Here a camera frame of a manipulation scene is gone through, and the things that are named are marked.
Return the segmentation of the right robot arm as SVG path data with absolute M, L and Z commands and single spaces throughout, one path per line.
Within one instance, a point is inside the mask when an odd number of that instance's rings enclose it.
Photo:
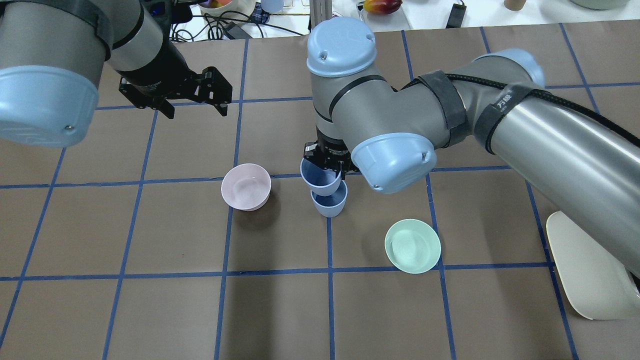
M 393 194 L 435 168 L 436 150 L 473 136 L 638 275 L 639 139 L 546 91 L 528 51 L 482 55 L 451 73 L 393 88 L 375 66 L 377 41 L 359 19 L 335 17 L 307 39 L 317 140 L 304 157 L 339 176 L 361 173 Z

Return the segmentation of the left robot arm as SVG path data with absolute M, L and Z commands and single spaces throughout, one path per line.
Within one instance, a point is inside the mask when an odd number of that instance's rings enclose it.
M 197 73 L 170 39 L 170 0 L 3 0 L 0 136 L 30 146 L 80 143 L 105 65 L 137 109 L 174 117 L 171 100 L 222 115 L 233 86 L 214 66 Z

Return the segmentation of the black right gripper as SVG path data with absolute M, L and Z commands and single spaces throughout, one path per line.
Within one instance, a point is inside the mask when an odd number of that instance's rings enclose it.
M 303 158 L 322 170 L 334 173 L 356 173 L 357 166 L 342 139 L 317 135 L 316 141 L 306 142 Z

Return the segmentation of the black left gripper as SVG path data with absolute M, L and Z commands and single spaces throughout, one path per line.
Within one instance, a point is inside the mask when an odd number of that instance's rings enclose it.
M 193 100 L 213 106 L 226 117 L 233 100 L 233 85 L 214 66 L 196 74 L 171 42 L 163 42 L 149 63 L 134 70 L 118 71 L 119 91 L 138 109 L 156 109 L 168 119 L 175 108 L 168 100 Z

